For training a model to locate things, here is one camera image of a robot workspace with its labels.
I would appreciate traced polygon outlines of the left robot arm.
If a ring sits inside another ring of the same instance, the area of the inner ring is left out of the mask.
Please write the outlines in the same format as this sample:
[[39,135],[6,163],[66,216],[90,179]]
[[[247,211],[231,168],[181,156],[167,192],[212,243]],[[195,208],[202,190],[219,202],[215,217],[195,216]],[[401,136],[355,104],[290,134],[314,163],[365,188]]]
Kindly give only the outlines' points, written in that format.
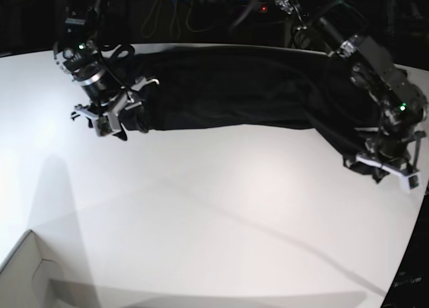
[[295,32],[307,31],[340,58],[351,82],[367,91],[379,106],[375,133],[362,151],[345,158],[345,166],[371,170],[375,181],[391,174],[406,191],[420,184],[418,159],[426,133],[417,126],[427,116],[428,100],[393,63],[389,51],[367,30],[367,20],[346,0],[273,0],[295,19]]

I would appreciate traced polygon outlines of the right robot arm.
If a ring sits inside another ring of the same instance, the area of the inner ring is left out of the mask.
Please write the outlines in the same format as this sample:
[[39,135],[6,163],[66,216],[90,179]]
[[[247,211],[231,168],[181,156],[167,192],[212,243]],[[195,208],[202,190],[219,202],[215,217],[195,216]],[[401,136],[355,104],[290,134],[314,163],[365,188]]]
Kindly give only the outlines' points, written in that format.
[[147,99],[142,87],[158,85],[157,78],[126,79],[120,68],[131,62],[135,49],[129,44],[102,40],[110,0],[66,0],[64,31],[53,46],[54,61],[89,99],[70,113],[82,117],[98,137],[127,140],[128,131],[148,133]]

